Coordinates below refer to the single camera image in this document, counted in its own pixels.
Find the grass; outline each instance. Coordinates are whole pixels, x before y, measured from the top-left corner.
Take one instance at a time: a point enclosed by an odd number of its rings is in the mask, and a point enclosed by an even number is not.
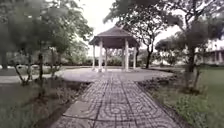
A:
[[[224,68],[203,68],[198,82],[202,95],[183,94],[175,88],[160,87],[150,94],[174,108],[194,128],[224,127]]]
[[[0,86],[0,128],[36,128],[40,120],[47,119],[64,107],[69,98],[74,99],[79,94],[69,88],[47,87],[44,100],[34,100],[38,87],[19,85]]]
[[[202,70],[199,85],[208,87],[207,96],[210,107],[209,121],[212,128],[224,127],[224,68]]]

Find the tree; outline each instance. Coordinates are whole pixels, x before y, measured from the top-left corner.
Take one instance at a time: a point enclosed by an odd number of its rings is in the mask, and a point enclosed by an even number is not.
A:
[[[87,25],[81,9],[73,0],[45,1],[45,0],[18,0],[6,2],[5,19],[12,44],[17,51],[28,60],[28,83],[30,76],[31,58],[38,53],[39,60],[39,96],[44,95],[43,88],[43,53],[55,48],[58,58],[61,58],[68,48],[77,43],[74,40],[81,38],[88,40],[92,28]]]
[[[148,7],[136,0],[118,0],[113,4],[111,12],[105,18],[105,22],[119,18],[118,26],[129,31],[141,43],[147,46],[146,68],[149,67],[151,55],[154,50],[154,41],[157,35],[165,29],[163,17],[158,9],[163,9],[162,2],[148,1]]]

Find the stone pathway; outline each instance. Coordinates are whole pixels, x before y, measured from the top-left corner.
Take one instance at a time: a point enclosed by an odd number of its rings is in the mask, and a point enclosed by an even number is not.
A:
[[[122,73],[105,73],[51,128],[179,128]]]

